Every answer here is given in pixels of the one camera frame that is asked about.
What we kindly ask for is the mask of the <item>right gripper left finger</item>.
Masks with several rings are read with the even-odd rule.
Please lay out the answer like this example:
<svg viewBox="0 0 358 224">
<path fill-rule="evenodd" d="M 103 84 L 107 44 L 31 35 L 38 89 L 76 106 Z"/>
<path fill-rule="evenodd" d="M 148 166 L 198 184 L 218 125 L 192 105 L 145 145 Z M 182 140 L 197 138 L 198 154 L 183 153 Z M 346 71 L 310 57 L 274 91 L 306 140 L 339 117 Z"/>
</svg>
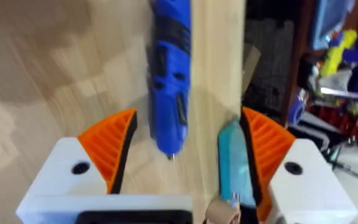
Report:
<svg viewBox="0 0 358 224">
<path fill-rule="evenodd" d="M 137 129 L 137 111 L 110 115 L 75 137 L 60 138 L 16 212 L 40 207 L 41 198 L 118 194 Z"/>
</svg>

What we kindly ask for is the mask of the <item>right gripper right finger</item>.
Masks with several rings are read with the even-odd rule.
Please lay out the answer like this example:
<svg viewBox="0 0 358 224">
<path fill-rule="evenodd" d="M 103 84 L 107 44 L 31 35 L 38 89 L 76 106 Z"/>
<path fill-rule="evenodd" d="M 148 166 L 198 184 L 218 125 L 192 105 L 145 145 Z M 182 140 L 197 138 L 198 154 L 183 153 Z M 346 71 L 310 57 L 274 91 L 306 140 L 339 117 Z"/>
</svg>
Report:
<svg viewBox="0 0 358 224">
<path fill-rule="evenodd" d="M 259 222 L 352 223 L 357 218 L 358 209 L 313 141 L 294 137 L 247 107 L 239 124 Z"/>
</svg>

